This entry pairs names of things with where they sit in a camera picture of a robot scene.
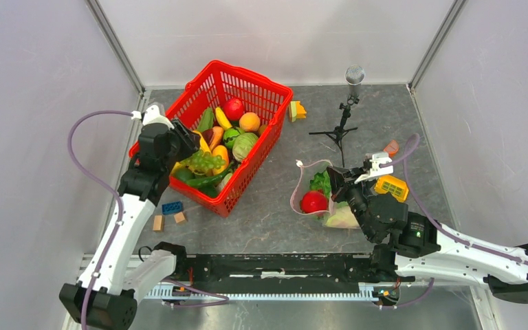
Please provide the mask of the small red apple toy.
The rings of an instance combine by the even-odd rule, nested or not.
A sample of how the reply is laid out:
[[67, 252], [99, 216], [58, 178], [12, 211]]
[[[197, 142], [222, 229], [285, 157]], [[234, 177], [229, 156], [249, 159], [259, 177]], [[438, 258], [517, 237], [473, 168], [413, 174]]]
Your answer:
[[305, 214], [324, 212], [329, 209], [328, 199], [319, 190], [306, 192], [300, 200], [300, 209]]

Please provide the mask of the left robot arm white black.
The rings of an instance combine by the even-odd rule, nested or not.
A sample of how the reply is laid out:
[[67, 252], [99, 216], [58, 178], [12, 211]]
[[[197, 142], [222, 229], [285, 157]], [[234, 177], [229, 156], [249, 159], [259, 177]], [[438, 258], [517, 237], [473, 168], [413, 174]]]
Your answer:
[[64, 284], [59, 293], [83, 329], [128, 329], [140, 302], [163, 278], [187, 275], [184, 248], [170, 243], [160, 243], [132, 272], [127, 268], [145, 223], [169, 186], [174, 165], [196, 153], [200, 139], [177, 119], [152, 120], [142, 127], [138, 152], [113, 192], [113, 223], [77, 282]]

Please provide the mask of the green grapes toy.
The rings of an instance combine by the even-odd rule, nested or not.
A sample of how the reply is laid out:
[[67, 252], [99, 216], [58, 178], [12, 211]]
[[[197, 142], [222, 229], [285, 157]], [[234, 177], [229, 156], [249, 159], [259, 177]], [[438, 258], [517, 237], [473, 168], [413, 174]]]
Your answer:
[[190, 157], [182, 160], [180, 164], [188, 168], [194, 174], [207, 176], [212, 174], [212, 170], [217, 166], [217, 161], [210, 152], [197, 151]]

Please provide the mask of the clear zip top bag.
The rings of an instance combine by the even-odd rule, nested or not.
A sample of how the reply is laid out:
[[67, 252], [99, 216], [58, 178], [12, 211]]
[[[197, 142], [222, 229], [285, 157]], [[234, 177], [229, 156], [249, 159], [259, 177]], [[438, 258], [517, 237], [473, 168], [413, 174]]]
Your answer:
[[331, 199], [331, 182], [327, 169], [332, 166], [327, 159], [305, 164], [296, 161], [300, 170], [298, 183], [291, 194], [290, 206], [299, 215], [313, 217], [326, 228], [354, 229], [360, 227], [345, 202]]

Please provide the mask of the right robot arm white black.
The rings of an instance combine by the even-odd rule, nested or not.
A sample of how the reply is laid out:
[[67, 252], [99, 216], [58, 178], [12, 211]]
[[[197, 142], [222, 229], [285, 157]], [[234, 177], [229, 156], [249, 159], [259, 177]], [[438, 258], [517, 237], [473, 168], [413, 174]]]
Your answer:
[[411, 212], [391, 194], [373, 194], [371, 182], [358, 180], [365, 173], [362, 168], [330, 166], [327, 173], [332, 200], [347, 203], [365, 239], [374, 244], [369, 269], [377, 280], [444, 279], [528, 304], [528, 243], [490, 243]]

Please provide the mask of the napa cabbage toy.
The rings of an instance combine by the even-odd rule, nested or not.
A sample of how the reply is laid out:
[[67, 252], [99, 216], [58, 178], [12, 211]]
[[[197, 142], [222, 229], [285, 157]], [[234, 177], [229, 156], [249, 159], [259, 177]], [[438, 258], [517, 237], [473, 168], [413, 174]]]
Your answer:
[[331, 199], [331, 184], [326, 170], [313, 176], [309, 181], [309, 188], [318, 190], [327, 198], [328, 213], [324, 213], [322, 216], [324, 227], [355, 230], [360, 228], [347, 202], [336, 203]]

